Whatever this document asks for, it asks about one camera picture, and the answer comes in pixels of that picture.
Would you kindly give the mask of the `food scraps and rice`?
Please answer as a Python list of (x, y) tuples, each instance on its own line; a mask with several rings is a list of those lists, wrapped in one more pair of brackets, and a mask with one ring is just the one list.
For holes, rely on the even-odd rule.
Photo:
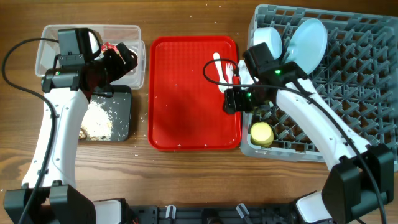
[(81, 124), (79, 140), (124, 141), (129, 123), (130, 107), (125, 98), (93, 96)]

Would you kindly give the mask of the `white plastic spoon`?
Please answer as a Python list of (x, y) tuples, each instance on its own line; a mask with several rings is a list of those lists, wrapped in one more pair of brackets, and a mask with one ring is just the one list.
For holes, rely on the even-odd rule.
[[(219, 76), (219, 82), (227, 84), (227, 81), (224, 78), (224, 73), (223, 73), (223, 69), (222, 69), (222, 63), (221, 63), (220, 55), (219, 55), (218, 52), (215, 52), (213, 54), (213, 60), (215, 61), (216, 70), (217, 70), (218, 76)], [(224, 85), (218, 85), (218, 88), (219, 88), (221, 93), (224, 93), (225, 90), (228, 89), (228, 87), (224, 86)]]

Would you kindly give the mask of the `blue bowl with food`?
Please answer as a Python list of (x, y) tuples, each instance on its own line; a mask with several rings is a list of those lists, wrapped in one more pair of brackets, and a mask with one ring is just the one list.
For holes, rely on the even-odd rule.
[(266, 43), (273, 58), (278, 59), (282, 54), (282, 39), (273, 27), (258, 28), (254, 31), (253, 45)]

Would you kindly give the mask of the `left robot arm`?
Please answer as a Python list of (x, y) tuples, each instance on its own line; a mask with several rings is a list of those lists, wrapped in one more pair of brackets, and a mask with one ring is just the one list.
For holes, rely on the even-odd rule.
[(75, 159), (83, 117), (94, 95), (113, 95), (111, 83), (137, 67), (124, 43), (104, 49), (89, 28), (60, 29), (60, 51), (37, 94), (44, 115), (32, 163), (4, 209), (14, 223), (138, 223), (123, 198), (91, 201), (76, 189)]

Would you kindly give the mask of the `yellow plastic cup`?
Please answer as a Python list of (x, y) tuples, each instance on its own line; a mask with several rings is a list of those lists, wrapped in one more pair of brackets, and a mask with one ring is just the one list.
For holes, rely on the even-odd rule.
[(268, 147), (274, 141), (274, 133), (266, 122), (256, 122), (250, 128), (251, 142), (254, 145)]

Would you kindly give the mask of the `white plastic fork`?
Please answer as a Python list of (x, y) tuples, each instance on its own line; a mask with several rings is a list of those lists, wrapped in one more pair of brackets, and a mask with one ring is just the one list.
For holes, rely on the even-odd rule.
[(233, 71), (233, 65), (231, 63), (226, 64), (226, 75), (228, 77), (228, 83), (233, 84), (234, 71)]

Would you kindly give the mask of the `light blue plate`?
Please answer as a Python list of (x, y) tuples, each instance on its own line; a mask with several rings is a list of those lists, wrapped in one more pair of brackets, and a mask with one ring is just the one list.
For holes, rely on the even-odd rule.
[(325, 54), (327, 40), (328, 33), (320, 20), (311, 18), (303, 22), (287, 46), (285, 62), (295, 62), (306, 74), (312, 73)]

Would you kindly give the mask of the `red snack wrapper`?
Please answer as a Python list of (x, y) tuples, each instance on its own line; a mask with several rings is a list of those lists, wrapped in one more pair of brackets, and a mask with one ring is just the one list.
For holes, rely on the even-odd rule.
[(117, 54), (119, 54), (119, 50), (115, 45), (113, 45), (109, 42), (105, 42), (105, 43), (101, 44), (101, 52), (102, 53), (105, 53), (109, 49), (113, 49)]

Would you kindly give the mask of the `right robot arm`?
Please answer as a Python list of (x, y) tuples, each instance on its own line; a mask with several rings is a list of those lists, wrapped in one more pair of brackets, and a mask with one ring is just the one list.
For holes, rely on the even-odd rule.
[(281, 63), (267, 44), (243, 53), (252, 85), (230, 85), (224, 110), (252, 112), (265, 101), (288, 114), (323, 156), (329, 169), (321, 191), (297, 199), (299, 223), (349, 223), (379, 210), (394, 199), (394, 156), (385, 144), (371, 144), (354, 132), (321, 98), (307, 74), (295, 62)]

